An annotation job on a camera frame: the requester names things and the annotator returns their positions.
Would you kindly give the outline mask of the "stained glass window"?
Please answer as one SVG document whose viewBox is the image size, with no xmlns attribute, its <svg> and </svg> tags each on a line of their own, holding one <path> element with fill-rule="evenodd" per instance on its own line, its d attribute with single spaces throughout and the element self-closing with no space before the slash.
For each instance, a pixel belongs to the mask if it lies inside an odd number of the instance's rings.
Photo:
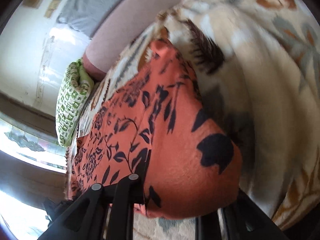
<svg viewBox="0 0 320 240">
<path fill-rule="evenodd" d="M 31 165 L 66 173 L 66 149 L 1 120 L 1 151 Z"/>
</svg>

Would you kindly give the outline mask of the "green checkered pillow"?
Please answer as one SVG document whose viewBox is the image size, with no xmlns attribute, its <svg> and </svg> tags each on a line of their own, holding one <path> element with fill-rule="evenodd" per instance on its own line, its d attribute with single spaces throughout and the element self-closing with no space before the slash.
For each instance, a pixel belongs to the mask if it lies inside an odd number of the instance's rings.
<svg viewBox="0 0 320 240">
<path fill-rule="evenodd" d="M 55 110 L 55 128 L 60 146 L 71 145 L 76 123 L 93 87 L 94 81 L 86 72 L 83 59 L 78 59 L 67 67 Z"/>
</svg>

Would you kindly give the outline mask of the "cream leaf-pattern blanket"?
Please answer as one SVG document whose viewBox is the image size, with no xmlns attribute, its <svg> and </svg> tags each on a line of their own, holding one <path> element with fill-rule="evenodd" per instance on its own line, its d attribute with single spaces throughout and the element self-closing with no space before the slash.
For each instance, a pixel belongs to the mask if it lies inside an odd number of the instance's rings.
<svg viewBox="0 0 320 240">
<path fill-rule="evenodd" d="M 181 0 L 158 13 L 94 89 L 74 139 L 169 40 L 204 107 L 242 152 L 241 189 L 289 239 L 319 239 L 319 24 L 302 0 Z"/>
</svg>

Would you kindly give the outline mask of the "wall switch plate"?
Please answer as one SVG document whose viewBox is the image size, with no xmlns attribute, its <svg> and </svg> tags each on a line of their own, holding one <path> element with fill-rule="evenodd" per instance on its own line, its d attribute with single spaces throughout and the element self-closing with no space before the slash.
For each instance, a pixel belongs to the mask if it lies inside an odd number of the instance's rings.
<svg viewBox="0 0 320 240">
<path fill-rule="evenodd" d="M 52 0 L 44 14 L 45 18 L 51 18 L 52 14 L 56 11 L 59 7 L 62 0 Z"/>
</svg>

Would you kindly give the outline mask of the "grey pillow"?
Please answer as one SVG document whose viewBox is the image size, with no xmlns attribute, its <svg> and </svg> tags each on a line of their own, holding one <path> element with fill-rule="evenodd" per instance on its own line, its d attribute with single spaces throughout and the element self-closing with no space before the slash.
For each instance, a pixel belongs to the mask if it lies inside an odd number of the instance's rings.
<svg viewBox="0 0 320 240">
<path fill-rule="evenodd" d="M 122 0 L 68 0 L 56 21 L 92 37 Z"/>
</svg>

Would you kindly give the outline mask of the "pink upholstered headboard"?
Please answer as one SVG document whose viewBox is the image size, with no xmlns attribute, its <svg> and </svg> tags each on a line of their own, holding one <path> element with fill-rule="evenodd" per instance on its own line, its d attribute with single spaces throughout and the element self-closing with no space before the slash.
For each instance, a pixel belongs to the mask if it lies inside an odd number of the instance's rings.
<svg viewBox="0 0 320 240">
<path fill-rule="evenodd" d="M 83 55 L 86 72 L 101 81 L 121 51 L 156 18 L 180 0 L 123 0 L 107 16 Z"/>
</svg>

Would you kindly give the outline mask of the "orange floral garment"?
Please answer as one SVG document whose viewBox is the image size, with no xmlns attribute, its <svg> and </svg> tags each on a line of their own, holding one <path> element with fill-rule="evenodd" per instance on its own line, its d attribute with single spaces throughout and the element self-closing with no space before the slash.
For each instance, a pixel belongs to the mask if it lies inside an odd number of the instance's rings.
<svg viewBox="0 0 320 240">
<path fill-rule="evenodd" d="M 147 217 L 208 214 L 238 196 L 241 154 L 204 111 L 196 74 L 168 40 L 150 44 L 151 59 L 102 103 L 77 141 L 67 199 L 91 185 L 143 181 Z"/>
</svg>

